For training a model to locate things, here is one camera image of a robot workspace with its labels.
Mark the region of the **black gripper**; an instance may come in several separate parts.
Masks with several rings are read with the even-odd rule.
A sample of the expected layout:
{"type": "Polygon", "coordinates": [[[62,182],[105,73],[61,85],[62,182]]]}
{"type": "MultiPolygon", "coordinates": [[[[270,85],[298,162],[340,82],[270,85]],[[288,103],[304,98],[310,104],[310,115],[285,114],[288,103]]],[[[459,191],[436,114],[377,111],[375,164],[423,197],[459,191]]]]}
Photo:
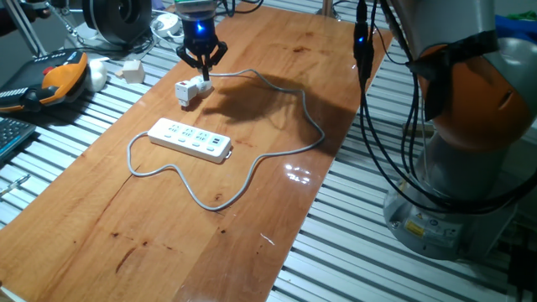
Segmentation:
{"type": "Polygon", "coordinates": [[[215,47],[214,55],[207,55],[204,62],[202,56],[194,58],[187,53],[187,48],[181,45],[176,48],[175,53],[191,68],[197,69],[204,81],[210,80],[210,71],[217,65],[227,52],[227,44],[223,41],[216,43],[214,7],[198,7],[196,10],[180,14],[185,35],[185,45],[187,47],[215,47]]]}

